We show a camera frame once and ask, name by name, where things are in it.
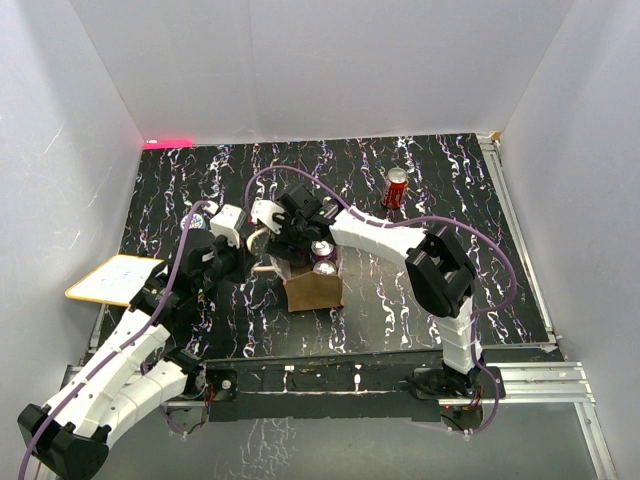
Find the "brown canvas tote bag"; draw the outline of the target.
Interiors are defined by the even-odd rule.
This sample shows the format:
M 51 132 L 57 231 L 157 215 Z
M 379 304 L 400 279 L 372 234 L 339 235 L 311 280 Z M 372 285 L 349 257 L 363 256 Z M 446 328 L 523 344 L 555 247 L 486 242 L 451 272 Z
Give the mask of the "brown canvas tote bag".
M 261 264 L 263 256 L 254 247 L 261 235 L 269 234 L 265 253 L 269 262 Z M 253 232 L 246 241 L 249 251 L 255 255 L 256 264 L 252 273 L 274 273 L 285 289 L 287 310 L 290 313 L 342 308 L 344 306 L 344 284 L 337 273 L 318 273 L 314 270 L 311 249 L 291 247 L 275 242 L 275 234 L 267 227 Z

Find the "red coke can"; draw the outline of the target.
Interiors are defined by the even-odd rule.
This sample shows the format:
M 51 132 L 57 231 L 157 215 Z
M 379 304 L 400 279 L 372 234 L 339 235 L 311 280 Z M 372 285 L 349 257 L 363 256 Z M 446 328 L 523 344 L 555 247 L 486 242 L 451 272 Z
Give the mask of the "red coke can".
M 399 167 L 388 170 L 382 191 L 381 204 L 390 210 L 399 209 L 409 185 L 408 173 Z
M 314 264 L 313 272 L 321 275 L 336 275 L 337 266 L 330 260 L 321 260 Z

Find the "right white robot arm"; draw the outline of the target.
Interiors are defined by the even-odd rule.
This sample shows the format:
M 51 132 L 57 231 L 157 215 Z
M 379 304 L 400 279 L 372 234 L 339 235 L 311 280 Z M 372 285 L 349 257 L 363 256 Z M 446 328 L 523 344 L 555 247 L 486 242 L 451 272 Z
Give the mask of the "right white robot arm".
M 476 269 L 448 228 L 428 233 L 397 226 L 335 199 L 322 202 L 302 184 L 274 201 L 255 201 L 251 218 L 269 229 L 266 251 L 287 272 L 309 266 L 318 242 L 363 250 L 404 268 L 415 300 L 435 318 L 443 349 L 441 371 L 414 375 L 413 391 L 466 397 L 480 387 L 475 363 L 482 347 L 472 337 L 471 320 Z

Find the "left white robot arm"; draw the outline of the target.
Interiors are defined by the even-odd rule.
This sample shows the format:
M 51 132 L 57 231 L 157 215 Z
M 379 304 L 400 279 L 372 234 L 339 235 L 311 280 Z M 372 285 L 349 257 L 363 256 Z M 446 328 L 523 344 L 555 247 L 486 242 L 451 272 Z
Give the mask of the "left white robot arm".
M 27 405 L 17 422 L 26 451 L 24 478 L 37 459 L 62 479 L 90 479 L 110 448 L 166 401 L 194 399 L 206 387 L 201 360 L 175 347 L 140 378 L 133 374 L 179 327 L 193 321 L 200 296 L 223 281 L 242 283 L 255 258 L 239 234 L 182 234 L 173 258 L 157 262 L 119 324 L 85 366 L 44 405 Z

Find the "pink tape strip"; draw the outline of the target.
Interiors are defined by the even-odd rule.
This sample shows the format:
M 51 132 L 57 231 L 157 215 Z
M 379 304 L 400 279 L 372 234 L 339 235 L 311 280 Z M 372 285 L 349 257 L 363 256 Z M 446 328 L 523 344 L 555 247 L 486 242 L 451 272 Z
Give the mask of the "pink tape strip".
M 164 150 L 164 149 L 179 149 L 179 148 L 191 148 L 193 141 L 189 139 L 178 140 L 148 140 L 145 142 L 144 150 Z

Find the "small whiteboard yellow frame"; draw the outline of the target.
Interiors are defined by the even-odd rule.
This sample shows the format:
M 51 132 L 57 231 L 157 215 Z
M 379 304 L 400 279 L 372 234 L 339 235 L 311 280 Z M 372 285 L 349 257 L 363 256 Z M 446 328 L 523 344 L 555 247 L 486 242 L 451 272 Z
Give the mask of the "small whiteboard yellow frame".
M 161 259 L 115 255 L 68 288 L 73 300 L 127 307 Z

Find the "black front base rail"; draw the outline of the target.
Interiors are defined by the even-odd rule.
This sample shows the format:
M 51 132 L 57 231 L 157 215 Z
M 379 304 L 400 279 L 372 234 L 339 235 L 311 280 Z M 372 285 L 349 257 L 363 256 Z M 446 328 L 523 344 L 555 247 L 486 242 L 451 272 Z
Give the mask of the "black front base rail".
M 210 360 L 211 422 L 253 419 L 397 418 L 439 422 L 447 404 L 457 427 L 482 422 L 482 401 L 505 396 L 498 368 L 461 374 L 439 350 Z

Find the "aluminium frame rail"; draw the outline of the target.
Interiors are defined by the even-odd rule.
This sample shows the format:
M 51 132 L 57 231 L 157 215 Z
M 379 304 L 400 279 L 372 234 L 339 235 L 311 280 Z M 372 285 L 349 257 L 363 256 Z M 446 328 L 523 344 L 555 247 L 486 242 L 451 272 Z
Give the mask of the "aluminium frame rail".
M 508 192 L 499 145 L 489 135 L 480 135 L 478 143 L 548 335 L 546 342 L 523 344 L 518 348 L 555 353 L 560 350 L 561 337 L 556 334 L 552 324 Z M 506 397 L 504 398 L 506 404 L 571 404 L 576 412 L 581 435 L 589 452 L 596 477 L 598 479 L 616 479 L 618 477 L 597 417 L 595 398 L 581 362 L 570 362 L 563 359 L 559 362 L 507 362 L 500 363 L 498 366 L 506 374 Z

